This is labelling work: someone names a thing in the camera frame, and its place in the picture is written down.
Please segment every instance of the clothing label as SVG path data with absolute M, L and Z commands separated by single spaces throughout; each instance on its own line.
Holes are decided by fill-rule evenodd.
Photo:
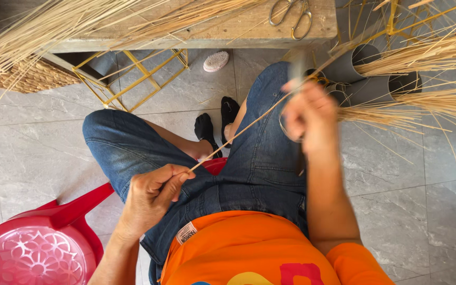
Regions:
M 175 238 L 182 245 L 183 243 L 185 243 L 190 237 L 192 237 L 197 232 L 198 231 L 193 226 L 193 223 L 189 222 L 184 227 L 182 227 L 181 230 L 179 230 L 179 232 L 177 233 Z

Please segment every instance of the knee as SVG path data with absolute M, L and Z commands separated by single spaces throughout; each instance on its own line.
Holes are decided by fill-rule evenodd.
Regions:
M 263 85 L 270 82 L 284 85 L 288 82 L 289 65 L 290 63 L 287 61 L 273 63 L 265 68 L 260 75 L 258 75 L 258 79 Z
M 111 121 L 113 121 L 111 120 L 113 112 L 116 112 L 116 110 L 102 109 L 87 115 L 82 125 L 84 138 L 98 137 L 101 130 L 110 126 Z

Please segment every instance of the orange t-shirt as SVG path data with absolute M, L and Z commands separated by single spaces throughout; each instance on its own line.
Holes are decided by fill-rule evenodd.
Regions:
M 192 224 L 182 231 L 189 239 L 170 246 L 162 285 L 393 284 L 363 246 L 343 243 L 325 257 L 283 217 L 225 211 Z

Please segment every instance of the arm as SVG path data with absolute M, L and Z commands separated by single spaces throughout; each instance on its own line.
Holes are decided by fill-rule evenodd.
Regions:
M 291 91 L 292 84 L 285 90 Z M 307 223 L 311 243 L 326 255 L 341 243 L 362 244 L 344 191 L 339 154 L 337 104 L 322 86 L 305 83 L 283 110 L 292 139 L 303 136 L 307 162 Z
M 161 220 L 170 202 L 178 200 L 184 181 L 194 178 L 193 173 L 186 173 L 188 170 L 167 164 L 131 178 L 123 213 L 88 285 L 135 284 L 138 241 Z

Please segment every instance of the gray tile floor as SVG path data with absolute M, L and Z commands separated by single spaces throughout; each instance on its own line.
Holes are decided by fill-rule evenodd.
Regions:
M 230 61 L 222 70 L 204 72 L 203 61 L 216 51 L 190 50 L 191 70 L 184 71 L 134 113 L 195 140 L 194 119 L 207 112 L 220 140 L 221 98 L 230 96 L 242 102 L 256 76 L 286 50 L 228 50 Z M 146 51 L 136 54 L 141 57 Z M 122 54 L 111 60 L 120 67 L 126 64 Z M 162 58 L 156 56 L 154 62 L 146 64 L 159 60 Z M 176 62 L 166 65 L 156 75 L 158 83 L 178 67 Z M 137 75 L 128 76 L 130 80 Z M 114 88 L 118 91 L 128 84 L 122 79 Z M 148 88 L 137 86 L 123 96 L 123 102 L 136 102 Z M 85 145 L 81 129 L 85 116 L 100 108 L 101 103 L 80 84 L 3 96 L 0 223 L 55 198 L 71 201 L 107 181 Z M 428 117 L 423 123 L 436 124 Z M 446 121 L 441 124 L 454 130 L 449 138 L 456 151 L 456 127 Z M 345 185 L 365 246 L 396 284 L 456 285 L 456 163 L 444 134 L 429 128 L 418 130 L 423 135 L 393 130 L 417 143 L 413 144 L 390 132 L 358 126 L 341 123 L 341 143 Z M 122 207 L 120 199 L 112 195 L 86 217 L 104 244 Z M 141 250 L 137 284 L 148 283 L 148 266 L 149 257 Z

